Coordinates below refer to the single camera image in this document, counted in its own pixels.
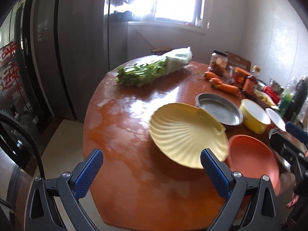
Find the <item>orange plastic plate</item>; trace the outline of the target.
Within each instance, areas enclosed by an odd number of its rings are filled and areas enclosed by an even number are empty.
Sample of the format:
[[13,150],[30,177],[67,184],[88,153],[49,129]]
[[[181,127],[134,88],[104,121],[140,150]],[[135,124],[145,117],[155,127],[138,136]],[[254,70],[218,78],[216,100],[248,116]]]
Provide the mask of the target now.
[[269,176],[275,194],[280,194],[280,171],[276,156],[258,139],[247,135],[235,135],[229,138],[226,163],[232,171],[240,171],[245,177]]

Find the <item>metal pan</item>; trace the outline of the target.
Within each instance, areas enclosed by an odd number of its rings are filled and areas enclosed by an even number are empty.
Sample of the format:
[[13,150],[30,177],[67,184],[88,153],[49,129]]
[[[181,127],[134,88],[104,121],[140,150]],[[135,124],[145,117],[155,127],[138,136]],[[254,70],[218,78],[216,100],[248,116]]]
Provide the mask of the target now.
[[243,115],[239,108],[229,99],[218,94],[201,93],[196,96],[195,104],[225,126],[235,127],[243,122]]

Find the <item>yellow shell-shaped plate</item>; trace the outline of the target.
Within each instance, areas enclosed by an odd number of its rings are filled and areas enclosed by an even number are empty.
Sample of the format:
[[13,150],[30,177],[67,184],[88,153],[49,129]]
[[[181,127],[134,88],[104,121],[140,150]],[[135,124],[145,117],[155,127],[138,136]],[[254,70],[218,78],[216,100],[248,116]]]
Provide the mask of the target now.
[[158,108],[149,120],[149,134],[174,162],[201,169],[200,154],[209,148],[223,162],[229,153],[226,128],[204,109],[184,103]]

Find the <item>red white enamel bowl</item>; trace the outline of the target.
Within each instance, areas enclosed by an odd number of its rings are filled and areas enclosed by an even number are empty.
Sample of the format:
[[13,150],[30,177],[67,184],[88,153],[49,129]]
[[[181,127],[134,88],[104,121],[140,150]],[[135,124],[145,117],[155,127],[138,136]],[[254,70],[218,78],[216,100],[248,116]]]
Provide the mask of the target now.
[[285,122],[277,112],[275,112],[273,109],[270,109],[270,108],[266,108],[265,112],[270,118],[271,126],[273,128],[286,132]]

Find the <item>black thermos flask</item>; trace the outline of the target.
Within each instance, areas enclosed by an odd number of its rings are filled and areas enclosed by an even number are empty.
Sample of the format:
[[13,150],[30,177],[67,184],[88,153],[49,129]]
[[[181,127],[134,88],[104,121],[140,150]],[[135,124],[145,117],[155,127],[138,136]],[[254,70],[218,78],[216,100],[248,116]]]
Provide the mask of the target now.
[[302,106],[307,97],[307,76],[303,76],[296,84],[295,94],[289,104],[289,107],[285,113],[285,119],[287,121],[293,121],[301,111]]

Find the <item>yellow enamel bowl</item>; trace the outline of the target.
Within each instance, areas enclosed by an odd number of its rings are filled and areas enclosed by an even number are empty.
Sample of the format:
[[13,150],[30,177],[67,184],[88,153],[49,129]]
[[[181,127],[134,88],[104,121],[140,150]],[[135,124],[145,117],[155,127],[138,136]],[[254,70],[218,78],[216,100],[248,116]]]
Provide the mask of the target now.
[[243,115],[244,125],[256,134],[263,134],[271,124],[265,110],[249,99],[242,99],[239,109]]

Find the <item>small steel bowl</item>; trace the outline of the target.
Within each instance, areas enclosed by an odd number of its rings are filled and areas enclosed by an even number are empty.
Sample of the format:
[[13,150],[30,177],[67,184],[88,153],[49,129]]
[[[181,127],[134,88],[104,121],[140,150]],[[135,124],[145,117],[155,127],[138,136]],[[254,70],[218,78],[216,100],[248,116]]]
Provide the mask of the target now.
[[281,86],[277,81],[275,81],[273,78],[270,78],[269,80],[269,86],[272,89],[272,91],[277,94],[281,95],[283,91],[285,90],[283,86]]

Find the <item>brown sauce bottle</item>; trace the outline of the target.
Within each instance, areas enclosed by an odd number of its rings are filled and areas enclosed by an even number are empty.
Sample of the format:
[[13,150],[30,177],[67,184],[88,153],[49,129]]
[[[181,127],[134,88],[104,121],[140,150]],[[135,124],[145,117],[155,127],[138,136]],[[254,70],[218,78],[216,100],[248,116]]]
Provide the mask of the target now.
[[260,68],[253,66],[252,73],[246,78],[243,91],[245,94],[252,95],[258,83]]

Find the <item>round wooden table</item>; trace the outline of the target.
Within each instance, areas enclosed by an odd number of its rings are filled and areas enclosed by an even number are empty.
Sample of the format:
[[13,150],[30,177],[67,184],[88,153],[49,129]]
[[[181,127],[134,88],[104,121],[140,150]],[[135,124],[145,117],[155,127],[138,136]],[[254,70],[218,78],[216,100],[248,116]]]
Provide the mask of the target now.
[[90,188],[104,223],[129,230],[207,228],[222,207],[205,171],[173,162],[148,131],[151,115],[174,102],[195,104],[203,92],[239,105],[242,94],[214,89],[204,80],[206,64],[191,62],[152,85],[123,87],[117,72],[97,86],[84,122],[83,151],[101,149],[104,163]]

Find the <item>carrot near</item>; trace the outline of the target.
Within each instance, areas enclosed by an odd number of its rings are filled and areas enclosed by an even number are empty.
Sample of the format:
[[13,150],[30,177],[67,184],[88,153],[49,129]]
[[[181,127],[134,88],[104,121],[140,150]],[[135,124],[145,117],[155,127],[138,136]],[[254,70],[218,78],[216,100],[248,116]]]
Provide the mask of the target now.
[[239,88],[237,86],[225,84],[219,78],[211,78],[209,82],[214,88],[222,90],[224,92],[234,94],[234,95],[240,93]]

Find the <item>carrot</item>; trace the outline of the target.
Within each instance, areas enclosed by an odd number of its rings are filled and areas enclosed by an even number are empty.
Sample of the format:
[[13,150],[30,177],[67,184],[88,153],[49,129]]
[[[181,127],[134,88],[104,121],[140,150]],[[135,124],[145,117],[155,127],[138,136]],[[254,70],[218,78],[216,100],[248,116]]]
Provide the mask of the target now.
[[214,88],[222,90],[224,92],[234,94],[234,95],[240,93],[239,88],[237,86],[225,84],[219,78],[211,78],[209,82]]
[[205,80],[210,80],[210,79],[213,79],[213,78],[219,78],[215,73],[212,73],[210,71],[204,72],[203,76],[204,76]]

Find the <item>wooden chair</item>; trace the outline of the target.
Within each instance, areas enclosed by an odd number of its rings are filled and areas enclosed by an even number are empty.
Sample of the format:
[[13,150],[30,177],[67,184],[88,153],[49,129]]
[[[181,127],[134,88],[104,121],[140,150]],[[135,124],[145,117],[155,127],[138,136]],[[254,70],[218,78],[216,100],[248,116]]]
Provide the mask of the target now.
[[155,54],[155,55],[159,55],[159,54],[164,54],[164,53],[170,52],[172,50],[173,50],[173,48],[158,48],[158,49],[152,49],[151,53]]
[[245,58],[243,58],[242,56],[230,53],[230,52],[226,52],[227,57],[228,57],[228,62],[227,62],[227,66],[233,66],[233,67],[239,67],[242,68],[246,71],[250,71],[251,69],[251,62]]

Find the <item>pickle jar black lid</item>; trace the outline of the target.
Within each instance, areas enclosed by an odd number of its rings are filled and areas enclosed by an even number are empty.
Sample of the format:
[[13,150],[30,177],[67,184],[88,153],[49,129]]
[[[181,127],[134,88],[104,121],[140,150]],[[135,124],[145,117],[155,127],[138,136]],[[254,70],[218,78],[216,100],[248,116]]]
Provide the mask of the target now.
[[211,54],[208,71],[218,76],[222,76],[226,69],[227,63],[228,63],[227,53],[215,49]]

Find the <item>carrot far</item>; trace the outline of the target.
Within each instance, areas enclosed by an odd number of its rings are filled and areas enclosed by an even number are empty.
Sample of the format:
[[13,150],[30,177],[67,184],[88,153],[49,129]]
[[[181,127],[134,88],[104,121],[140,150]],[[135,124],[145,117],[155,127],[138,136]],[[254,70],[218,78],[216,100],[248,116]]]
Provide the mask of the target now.
[[205,80],[210,80],[210,79],[213,79],[213,78],[219,78],[215,73],[212,73],[210,71],[204,72],[203,76],[204,76]]

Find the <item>bagged celery bunch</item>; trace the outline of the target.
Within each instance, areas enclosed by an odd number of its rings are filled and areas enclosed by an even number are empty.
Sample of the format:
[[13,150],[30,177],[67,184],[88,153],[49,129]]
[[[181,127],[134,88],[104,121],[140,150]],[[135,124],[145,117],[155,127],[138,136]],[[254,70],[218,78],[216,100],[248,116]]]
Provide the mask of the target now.
[[130,66],[120,65],[117,68],[116,83],[126,87],[141,87],[160,77],[179,71],[192,60],[191,48],[173,49],[151,61],[136,63]]

